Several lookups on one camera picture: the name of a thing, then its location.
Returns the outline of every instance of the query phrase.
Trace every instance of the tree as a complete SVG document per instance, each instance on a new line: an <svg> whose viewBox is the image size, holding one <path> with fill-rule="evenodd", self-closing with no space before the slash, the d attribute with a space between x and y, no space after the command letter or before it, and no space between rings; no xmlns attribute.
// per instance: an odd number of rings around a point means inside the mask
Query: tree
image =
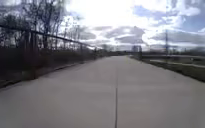
<svg viewBox="0 0 205 128"><path fill-rule="evenodd" d="M62 22L63 2L63 0L40 0L39 2L33 0L29 6L24 8L27 18L32 21L35 30L44 33L44 49L48 49L47 34L58 34Z"/></svg>

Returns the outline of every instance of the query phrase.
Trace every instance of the road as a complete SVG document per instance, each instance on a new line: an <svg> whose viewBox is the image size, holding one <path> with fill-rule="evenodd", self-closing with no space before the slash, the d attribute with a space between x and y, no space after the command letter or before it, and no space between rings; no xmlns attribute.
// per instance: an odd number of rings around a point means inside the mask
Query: road
<svg viewBox="0 0 205 128"><path fill-rule="evenodd" d="M116 108L117 128L205 128L205 84L103 58L0 91L0 128L115 128Z"/></svg>

